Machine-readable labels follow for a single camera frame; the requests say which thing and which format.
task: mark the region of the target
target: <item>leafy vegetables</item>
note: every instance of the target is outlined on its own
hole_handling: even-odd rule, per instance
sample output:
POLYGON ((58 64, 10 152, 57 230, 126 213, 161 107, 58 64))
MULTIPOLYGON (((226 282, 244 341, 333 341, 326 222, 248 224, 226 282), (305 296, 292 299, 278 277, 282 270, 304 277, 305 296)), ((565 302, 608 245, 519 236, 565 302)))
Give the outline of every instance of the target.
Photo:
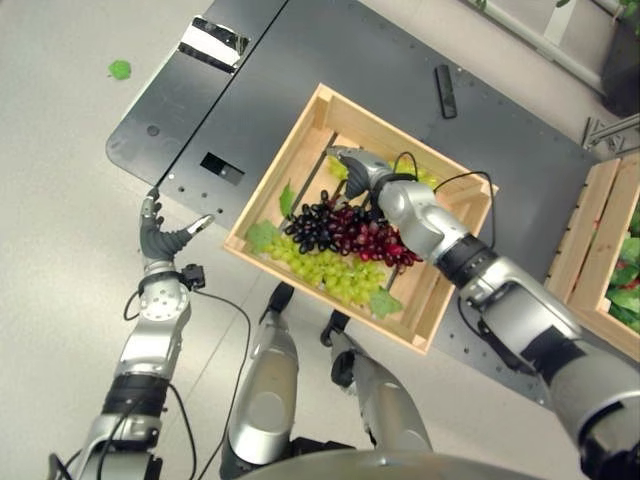
POLYGON ((611 300, 609 313, 640 333, 640 203, 631 218, 627 238, 622 242, 607 298, 611 300))

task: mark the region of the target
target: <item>green object on floor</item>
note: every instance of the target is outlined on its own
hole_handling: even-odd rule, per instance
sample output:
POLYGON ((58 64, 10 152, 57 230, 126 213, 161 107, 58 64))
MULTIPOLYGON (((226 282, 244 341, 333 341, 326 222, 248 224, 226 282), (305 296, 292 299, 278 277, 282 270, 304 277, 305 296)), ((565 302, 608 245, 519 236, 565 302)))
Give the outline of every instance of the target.
POLYGON ((116 80, 126 80, 131 76, 131 64, 126 60, 115 60, 109 65, 109 72, 116 80))

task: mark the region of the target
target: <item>gray floor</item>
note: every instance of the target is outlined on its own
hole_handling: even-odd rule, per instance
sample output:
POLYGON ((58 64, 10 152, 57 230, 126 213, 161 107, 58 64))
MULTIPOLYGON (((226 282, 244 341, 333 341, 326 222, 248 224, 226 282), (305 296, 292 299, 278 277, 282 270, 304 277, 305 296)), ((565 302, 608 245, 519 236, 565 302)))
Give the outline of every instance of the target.
MULTIPOLYGON (((104 142, 209 2, 0 0, 2 478, 43 478, 47 453, 70 455, 101 407, 132 327, 120 315, 141 273, 137 211, 148 188, 109 163, 104 142), (107 76, 119 57, 133 65, 128 81, 107 76)), ((461 2, 364 3, 575 140, 586 116, 602 115, 591 91, 461 2)), ((172 201, 165 216, 174 227, 193 219, 172 201)), ((213 226, 179 261, 204 263, 208 291, 256 319, 276 281, 223 252, 226 233, 213 226)), ((365 447, 355 398, 328 381, 328 352, 317 341, 327 315, 303 296, 289 309, 301 360, 295 433, 365 447)), ((549 411, 437 350, 421 357, 361 325, 350 331, 405 382, 437 450, 583 478, 549 411)), ((221 434, 243 335, 227 306, 193 300, 175 384, 201 457, 221 434)), ((171 400, 159 452, 164 478, 179 479, 189 455, 175 407, 171 400)))

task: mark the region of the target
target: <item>rectangular slot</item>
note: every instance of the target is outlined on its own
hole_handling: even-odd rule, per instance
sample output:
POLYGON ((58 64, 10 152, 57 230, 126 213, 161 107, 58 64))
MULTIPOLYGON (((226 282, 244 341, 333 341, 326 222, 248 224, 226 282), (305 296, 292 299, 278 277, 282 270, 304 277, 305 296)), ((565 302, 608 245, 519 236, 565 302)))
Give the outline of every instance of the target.
POLYGON ((238 185, 244 176, 242 170, 225 162, 213 153, 207 153, 200 165, 233 185, 238 185))

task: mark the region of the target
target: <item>black cable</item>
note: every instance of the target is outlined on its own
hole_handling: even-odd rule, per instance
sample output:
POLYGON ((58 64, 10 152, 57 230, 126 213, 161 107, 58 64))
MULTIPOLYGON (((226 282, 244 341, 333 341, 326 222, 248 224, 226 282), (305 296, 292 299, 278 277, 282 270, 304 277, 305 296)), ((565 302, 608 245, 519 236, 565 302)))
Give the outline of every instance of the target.
MULTIPOLYGON (((69 460, 66 461, 66 463, 64 464, 64 468, 67 471, 67 473, 70 472, 70 468, 71 468, 71 464, 76 460, 76 458, 78 458, 80 456, 80 454, 82 453, 82 450, 78 450, 76 453, 74 453, 73 455, 71 455, 71 457, 69 457, 69 460)), ((56 480, 60 480, 60 479, 64 479, 64 474, 61 472, 59 476, 56 477, 56 480)))
POLYGON ((120 428, 120 425, 122 425, 122 422, 124 422, 127 419, 127 417, 131 415, 131 412, 133 412, 135 408, 138 405, 140 405, 142 400, 144 400, 144 395, 141 395, 134 402, 132 402, 131 405, 129 405, 129 408, 127 408, 127 410, 120 416, 116 424, 113 426, 111 433, 109 433, 109 438, 107 438, 107 441, 104 442, 102 451, 100 452, 100 457, 98 458, 98 466, 96 468, 96 480, 102 480, 102 468, 104 466, 104 460, 107 457, 107 453, 109 452, 109 447, 111 447, 111 445, 113 444, 113 437, 115 437, 116 432, 120 428))
POLYGON ((482 170, 474 170, 473 172, 461 173, 460 175, 447 178, 444 182, 442 182, 440 185, 438 185, 436 188, 433 189, 433 193, 436 193, 440 187, 446 185, 447 183, 453 180, 456 180, 458 178, 466 177, 468 175, 482 175, 486 177, 486 179, 489 181, 489 196, 491 197, 491 243, 489 244, 489 247, 491 249, 494 249, 496 246, 496 208, 495 208, 496 202, 493 194, 493 181, 491 180, 491 175, 489 175, 487 172, 484 172, 482 170))
POLYGON ((473 326, 471 325, 471 322, 469 322, 464 312, 462 311, 462 298, 458 297, 457 305, 458 305, 458 313, 460 314, 460 318, 462 318, 462 321, 467 326, 467 328, 469 328, 469 330, 471 330, 476 337, 484 340, 482 334, 478 330, 473 328, 473 326))
POLYGON ((178 406, 180 407, 180 412, 182 412, 182 418, 184 420, 184 426, 187 429, 187 435, 189 435, 189 443, 191 444, 191 475, 189 475, 189 480, 193 480, 196 476, 196 470, 198 469, 198 457, 196 454, 196 442, 193 439, 193 431, 191 430, 191 424, 189 423, 189 417, 187 416, 187 410, 184 408, 184 403, 182 403, 182 398, 180 397, 180 393, 178 393, 178 389, 173 386, 173 384, 169 384, 169 388, 176 396, 176 400, 178 401, 178 406))
POLYGON ((131 307, 131 303, 133 302, 133 299, 136 298, 137 295, 138 295, 138 291, 136 290, 135 292, 133 292, 131 294, 131 296, 129 297, 129 300, 127 300, 127 303, 125 303, 125 305, 124 305, 124 311, 122 312, 122 318, 124 318, 125 322, 130 322, 131 320, 135 320, 136 318, 138 318, 140 316, 140 312, 136 313, 133 317, 129 317, 128 316, 129 307, 131 307))
POLYGON ((413 153, 409 151, 402 152, 400 155, 396 157, 396 161, 393 163, 393 173, 396 172, 396 168, 398 168, 398 162, 405 155, 408 155, 409 157, 411 157, 411 161, 413 162, 413 171, 415 172, 416 180, 418 180, 418 163, 416 162, 416 157, 414 157, 413 153))
POLYGON ((226 298, 218 297, 217 295, 211 295, 210 293, 201 292, 200 290, 197 290, 197 289, 194 289, 193 292, 197 293, 198 295, 202 295, 204 297, 209 297, 209 298, 212 298, 214 300, 218 300, 220 302, 223 302, 223 303, 226 303, 227 305, 232 306, 233 308, 235 308, 238 312, 240 312, 242 314, 242 316, 244 317, 244 319, 247 322, 247 340, 246 340, 246 343, 245 343, 245 346, 244 346, 244 355, 242 357, 242 363, 240 364, 240 368, 238 369, 238 376, 236 377, 235 387, 233 387, 233 395, 231 396, 231 405, 229 405, 229 411, 227 412, 227 419, 224 422, 224 429, 222 431, 222 437, 220 438, 220 441, 218 442, 218 445, 216 446, 216 448, 213 450, 213 453, 211 454, 211 456, 207 460, 207 463, 205 464, 204 468, 202 469, 202 472, 200 472, 200 475, 198 476, 198 480, 202 480, 202 478, 204 478, 205 474, 207 473, 207 470, 211 466, 211 462, 213 462, 213 459, 218 454, 218 451, 220 450, 220 447, 222 447, 222 442, 224 442, 224 436, 225 436, 225 434, 227 432, 227 428, 229 427, 229 420, 231 419, 231 411, 233 410, 233 404, 236 401, 236 395, 238 393, 238 386, 240 385, 240 376, 242 374, 242 369, 244 368, 244 364, 247 362, 247 355, 249 353, 249 340, 251 339, 251 319, 249 318, 249 315, 247 315, 247 312, 245 312, 241 307, 239 307, 238 305, 236 305, 232 301, 227 300, 226 298))
POLYGON ((67 467, 62 463, 60 457, 55 453, 51 453, 49 454, 49 475, 47 480, 55 480, 58 478, 58 474, 60 474, 64 480, 73 480, 73 477, 71 477, 69 470, 67 470, 67 467))

